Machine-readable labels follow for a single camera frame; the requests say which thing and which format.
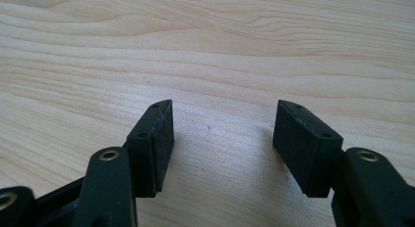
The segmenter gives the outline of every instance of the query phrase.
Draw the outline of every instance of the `black plastic part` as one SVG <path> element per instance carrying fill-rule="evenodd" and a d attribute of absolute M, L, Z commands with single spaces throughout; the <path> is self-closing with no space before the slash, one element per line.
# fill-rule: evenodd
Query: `black plastic part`
<path fill-rule="evenodd" d="M 27 187 L 0 190 L 0 226 L 20 227 L 32 224 L 34 197 Z"/>
<path fill-rule="evenodd" d="M 341 135 L 305 107 L 278 102 L 273 146 L 308 197 L 327 198 L 342 142 Z"/>
<path fill-rule="evenodd" d="M 79 198 L 83 177 L 36 200 L 36 215 L 43 217 Z"/>
<path fill-rule="evenodd" d="M 356 201 L 350 193 L 341 169 L 333 179 L 335 194 L 332 200 L 333 216 L 338 227 L 355 227 L 360 222 Z"/>
<path fill-rule="evenodd" d="M 153 198 L 162 189 L 174 145 L 171 100 L 152 104 L 127 136 L 134 195 Z"/>
<path fill-rule="evenodd" d="M 358 226 L 415 226 L 415 190 L 385 157 L 348 149 L 343 172 L 360 212 Z"/>
<path fill-rule="evenodd" d="M 0 190 L 0 226 L 134 226 L 135 197 L 154 197 L 161 191 L 173 144 L 172 102 L 152 104 L 122 148 L 91 157 L 86 178 L 36 201 L 26 187 Z M 98 163 L 97 155 L 107 150 L 122 156 Z M 11 193 L 12 199 L 19 198 L 8 204 Z"/>
<path fill-rule="evenodd" d="M 128 152 L 103 149 L 89 161 L 72 226 L 136 225 Z"/>

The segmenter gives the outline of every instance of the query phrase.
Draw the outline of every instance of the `wood grain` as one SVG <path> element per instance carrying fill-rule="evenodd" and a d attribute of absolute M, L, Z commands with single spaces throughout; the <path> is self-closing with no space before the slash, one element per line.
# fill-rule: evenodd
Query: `wood grain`
<path fill-rule="evenodd" d="M 307 106 L 415 185 L 415 0 L 0 0 L 0 188 L 81 177 L 153 102 L 176 144 L 141 226 L 334 226 L 271 145 Z"/>

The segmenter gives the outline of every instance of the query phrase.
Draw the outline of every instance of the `small hole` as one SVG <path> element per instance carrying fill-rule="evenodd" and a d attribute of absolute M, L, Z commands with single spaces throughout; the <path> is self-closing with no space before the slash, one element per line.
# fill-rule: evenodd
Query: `small hole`
<path fill-rule="evenodd" d="M 146 138 L 146 137 L 147 137 L 147 133 L 145 133 L 145 132 L 140 132 L 140 133 L 138 133 L 138 137 L 139 137 L 139 138 Z"/>
<path fill-rule="evenodd" d="M 368 161 L 377 161 L 378 157 L 370 152 L 359 151 L 357 154 L 360 156 L 361 159 L 365 159 Z"/>
<path fill-rule="evenodd" d="M 18 198 L 18 195 L 15 193 L 4 193 L 0 195 L 0 210 L 8 207 L 13 204 Z"/>
<path fill-rule="evenodd" d="M 119 156 L 118 151 L 107 151 L 100 155 L 100 160 L 112 160 Z"/>
<path fill-rule="evenodd" d="M 327 133 L 327 132 L 324 132 L 324 133 L 322 133 L 321 134 L 324 138 L 331 138 L 332 137 L 332 135 L 330 135 L 329 133 Z"/>

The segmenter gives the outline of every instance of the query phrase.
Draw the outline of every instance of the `screw hole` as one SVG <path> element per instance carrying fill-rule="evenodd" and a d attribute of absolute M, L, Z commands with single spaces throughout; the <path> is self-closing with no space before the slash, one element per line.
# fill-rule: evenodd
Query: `screw hole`
<path fill-rule="evenodd" d="M 17 198 L 18 198 L 18 195 L 12 192 L 1 194 L 0 195 L 0 210 L 13 204 Z"/>
<path fill-rule="evenodd" d="M 331 138 L 332 137 L 332 135 L 330 135 L 329 133 L 327 133 L 327 132 L 324 132 L 324 133 L 322 133 L 321 134 L 324 138 Z"/>
<path fill-rule="evenodd" d="M 360 156 L 361 159 L 368 160 L 368 161 L 377 161 L 379 160 L 378 157 L 370 152 L 359 151 L 357 154 Z"/>
<path fill-rule="evenodd" d="M 139 138 L 146 138 L 146 137 L 147 137 L 147 133 L 145 133 L 145 132 L 140 132 L 140 133 L 138 133 L 138 137 L 139 137 Z"/>
<path fill-rule="evenodd" d="M 100 160 L 113 160 L 119 156 L 118 151 L 107 151 L 100 155 Z"/>

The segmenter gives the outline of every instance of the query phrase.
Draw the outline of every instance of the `wooden table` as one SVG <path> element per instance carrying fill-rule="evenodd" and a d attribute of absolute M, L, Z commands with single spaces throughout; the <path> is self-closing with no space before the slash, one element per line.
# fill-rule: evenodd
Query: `wooden table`
<path fill-rule="evenodd" d="M 272 148 L 279 99 L 415 185 L 415 0 L 0 0 L 0 187 L 36 197 L 172 99 L 141 226 L 334 226 Z"/>

